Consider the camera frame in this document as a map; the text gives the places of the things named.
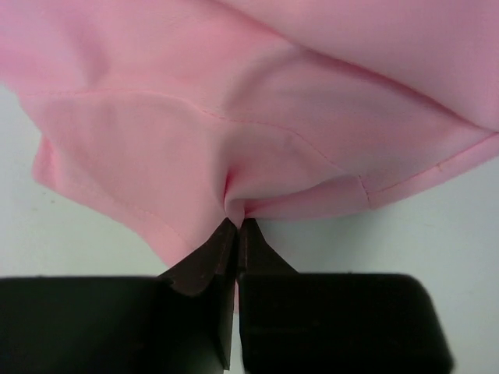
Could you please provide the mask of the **pink t shirt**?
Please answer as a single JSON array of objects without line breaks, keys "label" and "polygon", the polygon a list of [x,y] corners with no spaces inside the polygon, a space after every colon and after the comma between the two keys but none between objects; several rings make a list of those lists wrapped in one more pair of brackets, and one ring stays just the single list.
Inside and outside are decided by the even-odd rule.
[{"label": "pink t shirt", "polygon": [[358,213],[498,155],[495,1],[4,1],[34,179],[169,265],[225,219]]}]

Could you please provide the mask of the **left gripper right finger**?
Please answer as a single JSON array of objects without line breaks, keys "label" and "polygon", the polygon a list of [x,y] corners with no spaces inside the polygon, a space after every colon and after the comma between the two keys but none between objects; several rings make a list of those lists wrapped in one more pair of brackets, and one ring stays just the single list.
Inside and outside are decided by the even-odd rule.
[{"label": "left gripper right finger", "polygon": [[248,373],[450,373],[432,299],[400,273],[300,273],[254,219],[239,232],[239,332]]}]

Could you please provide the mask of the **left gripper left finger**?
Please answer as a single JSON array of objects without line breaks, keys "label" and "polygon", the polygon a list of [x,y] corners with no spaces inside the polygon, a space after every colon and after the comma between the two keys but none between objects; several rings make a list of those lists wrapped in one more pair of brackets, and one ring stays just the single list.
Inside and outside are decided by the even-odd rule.
[{"label": "left gripper left finger", "polygon": [[236,236],[236,226],[222,221],[157,277],[2,279],[2,372],[224,372]]}]

